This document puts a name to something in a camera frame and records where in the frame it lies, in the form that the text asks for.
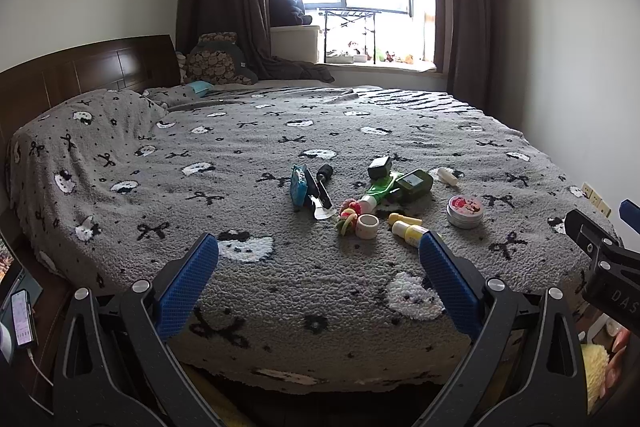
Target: green tube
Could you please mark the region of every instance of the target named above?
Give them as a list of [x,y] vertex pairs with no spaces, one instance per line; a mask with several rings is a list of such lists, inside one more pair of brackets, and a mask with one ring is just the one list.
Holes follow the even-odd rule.
[[362,208],[362,213],[369,214],[372,212],[376,205],[391,192],[396,180],[402,176],[404,176],[402,172],[391,171],[388,176],[372,181],[367,192],[358,201]]

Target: wall socket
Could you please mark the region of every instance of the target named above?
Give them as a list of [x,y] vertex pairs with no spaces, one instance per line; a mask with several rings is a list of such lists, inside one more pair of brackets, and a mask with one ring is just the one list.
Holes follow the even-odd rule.
[[605,203],[604,201],[602,201],[602,198],[597,194],[597,192],[595,190],[593,190],[593,188],[590,187],[589,184],[583,183],[582,184],[582,191],[584,192],[584,195],[587,196],[587,198],[589,198],[589,202],[593,206],[595,206],[597,208],[597,210],[604,217],[609,217],[610,216],[611,209],[609,208],[609,205],[607,203]]

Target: blanket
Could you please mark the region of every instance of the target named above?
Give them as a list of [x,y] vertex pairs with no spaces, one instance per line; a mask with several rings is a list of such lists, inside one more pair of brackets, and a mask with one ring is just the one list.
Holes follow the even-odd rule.
[[[558,285],[581,305],[588,257],[564,235],[572,208],[613,233],[580,188],[516,130],[445,93],[400,89],[96,90],[15,133],[10,201],[34,248],[74,285],[122,291],[152,279],[205,231],[220,263],[184,331],[181,362],[288,393],[442,383],[468,347],[415,248],[383,225],[363,241],[295,211],[293,164],[330,163],[335,204],[363,194],[367,166],[450,169],[405,206],[486,277],[518,291]],[[480,198],[473,230],[446,218]]]

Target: headboard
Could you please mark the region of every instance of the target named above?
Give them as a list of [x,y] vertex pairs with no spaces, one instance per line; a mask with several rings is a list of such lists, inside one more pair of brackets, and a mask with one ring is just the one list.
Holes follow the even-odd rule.
[[[96,42],[34,58],[0,73],[0,165],[14,132],[92,89],[173,87],[180,70],[169,35]],[[4,179],[0,181],[4,190]]]

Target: metal screw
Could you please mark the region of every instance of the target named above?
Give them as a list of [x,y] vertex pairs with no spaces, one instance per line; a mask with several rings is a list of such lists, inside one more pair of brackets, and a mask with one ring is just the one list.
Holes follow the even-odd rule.
[[562,290],[560,288],[549,288],[549,295],[556,301],[562,298]]
[[144,293],[149,289],[149,286],[151,286],[149,284],[149,281],[144,280],[144,279],[140,279],[139,281],[135,281],[133,283],[133,286],[131,286],[131,289],[135,293]]
[[78,290],[76,290],[76,293],[74,293],[74,297],[81,301],[82,299],[86,299],[89,296],[89,290],[87,288],[79,288]]
[[494,292],[501,292],[505,288],[504,282],[500,279],[489,279],[486,285]]

